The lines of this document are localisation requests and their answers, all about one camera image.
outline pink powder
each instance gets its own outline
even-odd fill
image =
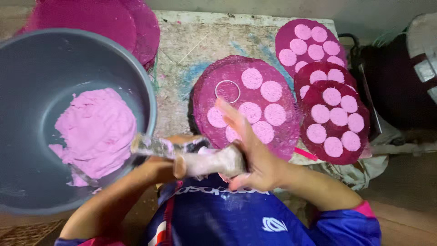
[[[279,60],[284,66],[293,66],[296,63],[296,54],[291,49],[283,49],[279,52]]]
[[[340,53],[340,46],[334,41],[326,41],[323,43],[323,49],[330,56],[336,56]]]
[[[245,102],[238,108],[238,111],[242,113],[250,124],[258,122],[261,118],[261,108],[253,102]]]
[[[361,115],[353,113],[347,118],[347,125],[351,131],[358,133],[364,128],[364,119]]]
[[[256,68],[248,68],[241,74],[241,80],[246,88],[258,89],[263,83],[263,76]]]
[[[333,108],[329,113],[329,118],[332,123],[337,126],[343,127],[347,125],[347,112],[342,108]]]
[[[342,97],[340,105],[348,113],[354,113],[358,110],[357,101],[353,96],[346,95]]]
[[[298,62],[297,64],[296,64],[296,66],[295,66],[295,71],[296,71],[296,73],[298,73],[299,72],[299,70],[301,69],[301,68],[303,68],[305,65],[307,65],[308,63],[307,62],[305,62],[305,61],[300,61],[300,62]]]
[[[273,140],[274,131],[272,126],[265,121],[258,121],[252,125],[253,132],[263,142],[268,144]]]
[[[340,139],[336,137],[329,137],[325,140],[324,144],[325,152],[330,157],[340,157],[343,153],[343,145]]]
[[[308,55],[313,60],[321,60],[325,56],[325,52],[323,51],[323,47],[317,44],[312,44],[308,48]]]
[[[261,85],[261,95],[269,102],[276,102],[282,96],[282,86],[275,81],[267,81]]]
[[[295,27],[295,34],[298,38],[307,40],[311,38],[311,29],[304,24],[298,24]]]
[[[351,131],[343,133],[341,142],[344,148],[349,151],[357,151],[361,147],[360,137]]]
[[[287,113],[281,105],[272,103],[264,109],[264,117],[272,126],[280,126],[285,122]]]
[[[328,72],[328,80],[334,80],[344,84],[344,74],[338,69],[331,69]]]
[[[329,109],[325,105],[314,105],[311,108],[311,116],[312,119],[319,124],[326,123],[329,120]]]
[[[123,165],[137,131],[132,111],[111,88],[81,93],[58,118],[55,128],[67,147],[49,147],[63,163],[76,165],[93,179]],[[87,185],[78,175],[72,176],[75,186]]]
[[[308,45],[302,39],[293,39],[290,42],[290,49],[296,53],[296,55],[303,55],[306,52]]]
[[[222,112],[220,112],[220,110],[218,110],[216,107],[212,107],[208,110],[207,118],[208,118],[208,122],[213,127],[222,128],[228,125],[223,120]]]
[[[322,125],[312,124],[306,129],[306,135],[311,142],[321,144],[326,139],[326,129]]]
[[[323,100],[331,106],[337,106],[341,101],[341,94],[340,92],[335,88],[327,88],[323,92]]]
[[[316,70],[311,73],[309,76],[309,82],[310,84],[314,84],[314,82],[317,82],[319,80],[327,80],[326,73],[321,70]]]

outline pink disc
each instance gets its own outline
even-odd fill
[[[349,151],[357,151],[361,147],[360,137],[351,131],[343,133],[341,143]]]
[[[337,56],[330,56],[327,61],[344,67],[344,61]]]
[[[329,113],[329,119],[337,126],[347,125],[347,112],[342,108],[333,108]]]
[[[361,115],[353,113],[347,118],[347,125],[351,131],[358,133],[364,129],[364,119]]]
[[[225,134],[229,143],[232,143],[235,139],[241,140],[241,136],[234,129],[232,129],[231,126],[226,127]]]
[[[343,153],[343,145],[340,139],[336,137],[329,137],[325,140],[324,144],[325,152],[330,157],[340,157]]]
[[[331,106],[337,106],[341,101],[341,94],[335,88],[327,88],[322,94],[323,100]]]
[[[306,136],[311,142],[321,144],[326,139],[326,129],[322,125],[312,124],[306,129]]]
[[[272,103],[264,109],[264,117],[270,125],[280,126],[287,119],[287,113],[281,105]]]
[[[314,105],[311,108],[311,116],[319,124],[326,123],[329,120],[329,109],[325,105]]]
[[[309,83],[314,84],[314,82],[317,82],[319,80],[326,80],[328,77],[326,76],[326,73],[321,70],[316,70],[311,73],[309,76]]]
[[[256,68],[248,68],[241,74],[241,80],[246,88],[258,89],[263,83],[263,76]]]
[[[306,92],[309,90],[309,85],[304,85],[301,87],[301,89],[299,90],[301,98],[304,98],[306,95]]]
[[[296,55],[303,55],[303,54],[305,54],[307,48],[308,48],[308,45],[302,39],[293,39],[290,42],[290,49],[294,53],[296,53]]]
[[[308,55],[309,57],[311,57],[311,59],[317,61],[317,60],[321,60],[325,56],[325,52],[323,51],[322,46],[317,44],[312,44],[308,48]]]
[[[223,115],[220,110],[216,107],[212,107],[208,110],[208,114],[206,115],[208,118],[208,122],[216,128],[222,128],[227,126],[226,122],[223,120]]]
[[[261,85],[261,95],[269,102],[276,102],[282,96],[282,86],[276,81],[267,81]]]
[[[307,40],[311,38],[311,29],[307,25],[299,24],[295,27],[295,34],[298,38]]]
[[[258,121],[252,125],[253,132],[255,135],[263,142],[263,144],[268,144],[273,140],[274,131],[273,127],[265,122]]]
[[[284,66],[290,67],[296,63],[296,54],[291,49],[283,49],[279,52],[279,60]]]
[[[338,69],[331,69],[328,72],[328,80],[334,80],[344,84],[344,74]]]
[[[250,124],[258,122],[261,118],[261,108],[253,102],[245,102],[238,108],[238,111],[243,114]]]
[[[330,56],[336,56],[338,53],[340,53],[340,46],[334,41],[324,42],[323,49]]]
[[[296,64],[296,66],[295,66],[295,71],[296,71],[296,73],[298,73],[299,72],[299,70],[301,69],[301,68],[303,68],[305,65],[307,65],[308,63],[307,62],[305,62],[305,61],[300,61],[300,62],[298,62],[297,64]]]
[[[357,101],[353,96],[346,95],[342,97],[340,105],[348,113],[354,113],[358,110]]]

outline person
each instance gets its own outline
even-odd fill
[[[274,156],[237,110],[217,99],[223,119],[240,136],[250,173],[227,184],[217,175],[175,181],[173,163],[151,157],[82,205],[56,246],[122,245],[108,235],[142,193],[156,183],[159,208],[140,245],[380,245],[381,230],[368,202],[341,182]],[[174,143],[193,136],[173,136]],[[320,212],[306,228],[270,191],[286,189]]]

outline logo on shirt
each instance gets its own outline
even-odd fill
[[[285,223],[282,220],[279,221],[275,218],[263,217],[263,225],[264,226],[261,228],[267,232],[288,232]]]

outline gray bowl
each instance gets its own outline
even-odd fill
[[[71,187],[70,170],[49,148],[63,144],[55,122],[72,94],[113,88],[152,134],[156,98],[141,64],[116,42],[76,29],[45,29],[0,44],[0,210],[53,214],[74,209],[95,189]],[[99,180],[105,187],[134,157]]]

